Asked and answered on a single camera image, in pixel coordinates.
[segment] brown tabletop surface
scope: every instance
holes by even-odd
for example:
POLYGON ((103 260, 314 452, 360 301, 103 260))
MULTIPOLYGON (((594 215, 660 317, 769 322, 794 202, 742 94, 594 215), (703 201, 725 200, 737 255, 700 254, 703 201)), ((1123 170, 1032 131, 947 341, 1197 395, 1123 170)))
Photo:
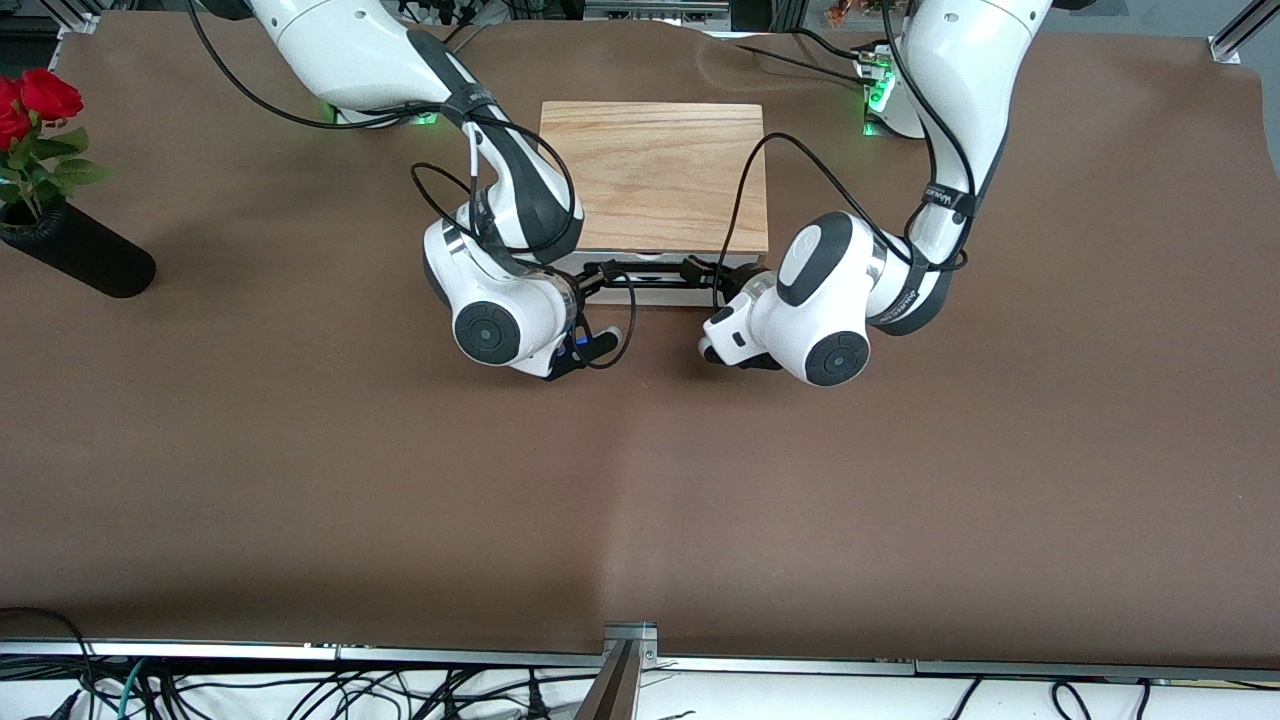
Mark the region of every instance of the brown tabletop surface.
MULTIPOLYGON (((256 23, 207 24, 319 114, 256 23)), ((760 104, 892 228, 927 179, 840 81, 698 32, 461 55, 530 126, 760 104)), ((278 120, 180 14, 109 14, 59 72, 115 169, 77 204, 160 275, 110 300, 0 249, 4 605, 95 637, 595 651, 634 619, 663 652, 1280 667, 1280 183, 1258 79, 1203 40, 1041 36, 946 310, 826 391, 707 365, 689 309, 644 309, 609 372, 476 365, 407 174, 463 168, 457 131, 278 120)), ((841 202, 786 146, 768 173, 776 256, 841 202)))

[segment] black vase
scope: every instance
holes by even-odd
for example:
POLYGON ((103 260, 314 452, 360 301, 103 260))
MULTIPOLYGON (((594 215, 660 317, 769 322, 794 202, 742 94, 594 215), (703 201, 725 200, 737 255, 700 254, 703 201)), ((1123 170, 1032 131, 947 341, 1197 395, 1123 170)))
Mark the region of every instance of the black vase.
POLYGON ((0 240, 79 282, 110 295, 133 297, 156 277, 156 261, 137 245, 81 213, 67 201, 45 208, 32 223, 23 204, 0 210, 0 240))

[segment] teal cable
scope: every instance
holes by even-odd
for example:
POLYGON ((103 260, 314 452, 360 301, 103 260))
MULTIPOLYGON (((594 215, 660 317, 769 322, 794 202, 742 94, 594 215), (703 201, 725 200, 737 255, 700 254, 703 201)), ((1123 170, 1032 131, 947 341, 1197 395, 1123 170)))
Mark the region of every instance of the teal cable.
POLYGON ((142 670, 142 664, 146 661, 146 657, 138 660, 133 665, 133 670, 129 670, 129 676, 124 680, 124 689, 120 691, 120 706, 115 708, 115 720, 124 720, 125 708, 129 705, 129 691, 133 689, 133 683, 138 680, 138 671, 142 670))

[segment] silver table leg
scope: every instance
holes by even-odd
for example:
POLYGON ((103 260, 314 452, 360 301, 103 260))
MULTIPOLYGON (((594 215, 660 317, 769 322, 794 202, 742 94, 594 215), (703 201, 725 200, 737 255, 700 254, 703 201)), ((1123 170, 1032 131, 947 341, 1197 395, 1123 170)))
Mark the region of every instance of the silver table leg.
POLYGON ((658 626, 653 623, 607 623, 608 657, 591 683, 573 720, 635 720, 640 671, 658 657, 658 626))
POLYGON ((1272 18, 1280 14, 1280 0, 1251 0, 1217 35, 1208 38, 1208 50, 1219 63, 1240 64, 1239 50, 1272 18))

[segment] wooden board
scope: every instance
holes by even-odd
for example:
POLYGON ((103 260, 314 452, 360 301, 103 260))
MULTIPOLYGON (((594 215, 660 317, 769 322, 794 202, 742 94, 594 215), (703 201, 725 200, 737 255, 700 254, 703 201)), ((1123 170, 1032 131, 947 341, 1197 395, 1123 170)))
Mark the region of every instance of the wooden board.
MULTIPOLYGON (((570 167, 586 222, 579 250, 718 252, 759 105, 543 102, 541 136, 570 167)), ((769 250, 764 155, 733 231, 736 251, 769 250)))

